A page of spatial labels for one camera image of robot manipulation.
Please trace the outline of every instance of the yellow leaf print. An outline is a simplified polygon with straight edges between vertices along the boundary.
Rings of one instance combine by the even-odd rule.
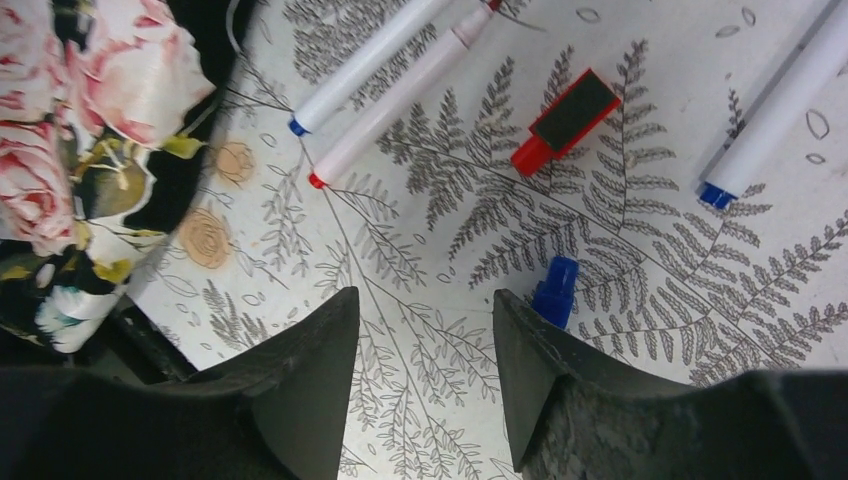
[[[30,273],[32,272],[30,272],[26,268],[20,265],[15,265],[14,267],[6,270],[5,272],[3,272],[2,275],[0,275],[0,281],[27,278],[29,277]]]
[[[85,250],[91,241],[91,229],[88,227],[88,223],[77,220],[74,229],[76,230],[77,250]]]
[[[191,160],[203,145],[205,144],[196,138],[174,135],[165,140],[165,144],[162,145],[162,150],[170,153],[171,155],[180,157],[183,160]]]
[[[130,275],[130,272],[132,272],[132,266],[132,262],[126,258],[118,260],[117,262],[112,262],[112,264],[108,266],[95,261],[94,274],[107,282],[112,282],[115,285],[118,285],[123,283],[123,281]]]

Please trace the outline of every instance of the white marker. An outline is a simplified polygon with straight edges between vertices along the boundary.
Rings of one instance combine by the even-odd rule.
[[[731,200],[739,198],[816,94],[836,78],[846,60],[848,1],[843,0],[707,176],[701,200],[724,209]]]
[[[360,85],[453,2],[410,0],[297,109],[289,122],[291,131],[300,137],[321,128]]]
[[[471,44],[483,32],[501,0],[480,6],[442,36],[427,53],[369,108],[362,118],[336,142],[324,158],[315,164],[309,182],[323,188],[336,182],[423,93],[442,79],[465,56]]]

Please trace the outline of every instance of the blue marker cap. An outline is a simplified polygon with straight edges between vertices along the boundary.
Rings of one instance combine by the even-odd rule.
[[[574,305],[574,285],[577,283],[579,265],[570,258],[554,257],[548,277],[539,282],[533,297],[533,310],[559,328],[568,324]]]
[[[309,133],[308,130],[303,128],[303,125],[297,123],[297,119],[294,117],[292,117],[292,119],[289,121],[289,129],[292,131],[293,134],[297,135],[298,137],[302,137]]]
[[[719,210],[724,210],[733,200],[736,200],[735,195],[727,193],[712,183],[704,183],[704,191],[701,192],[701,201],[708,203]]]

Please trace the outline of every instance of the marker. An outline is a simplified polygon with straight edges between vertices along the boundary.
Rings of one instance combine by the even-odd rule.
[[[501,0],[480,4],[448,30],[388,92],[371,106],[317,164],[309,182],[315,188],[335,183],[424,92],[442,79],[476,41]]]
[[[301,137],[322,125],[383,64],[454,0],[411,0],[298,108],[289,128]]]
[[[848,60],[848,1],[841,1],[751,117],[704,184],[701,200],[722,210],[751,185],[774,148]]]

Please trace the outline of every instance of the floral fabric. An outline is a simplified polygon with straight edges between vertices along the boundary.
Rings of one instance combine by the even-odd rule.
[[[187,210],[214,90],[167,3],[0,0],[0,327],[95,332]]]

